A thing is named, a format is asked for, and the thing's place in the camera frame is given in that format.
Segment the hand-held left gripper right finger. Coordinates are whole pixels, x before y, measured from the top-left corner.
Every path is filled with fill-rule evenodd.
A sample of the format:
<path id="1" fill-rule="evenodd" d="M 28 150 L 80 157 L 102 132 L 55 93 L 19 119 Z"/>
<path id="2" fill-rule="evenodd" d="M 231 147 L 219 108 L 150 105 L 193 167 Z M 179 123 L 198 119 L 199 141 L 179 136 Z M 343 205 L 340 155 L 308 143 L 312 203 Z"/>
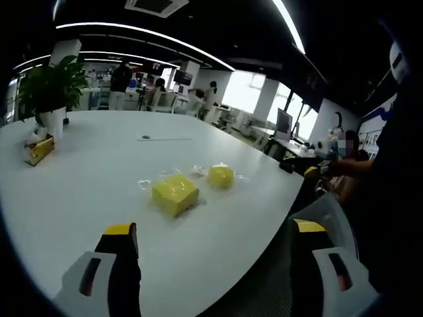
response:
<path id="1" fill-rule="evenodd" d="M 291 225 L 293 316 L 364 316 L 379 298 L 367 268 L 327 230 L 294 218 Z"/>

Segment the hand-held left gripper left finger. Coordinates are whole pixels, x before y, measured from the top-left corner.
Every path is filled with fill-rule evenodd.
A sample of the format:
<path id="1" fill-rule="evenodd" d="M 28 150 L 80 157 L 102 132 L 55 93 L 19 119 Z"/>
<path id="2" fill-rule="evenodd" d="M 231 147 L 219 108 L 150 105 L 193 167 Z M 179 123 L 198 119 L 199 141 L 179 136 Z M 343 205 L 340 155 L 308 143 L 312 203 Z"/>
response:
<path id="1" fill-rule="evenodd" d="M 63 274 L 54 304 L 64 316 L 141 316 L 135 223 L 112 225 Z"/>

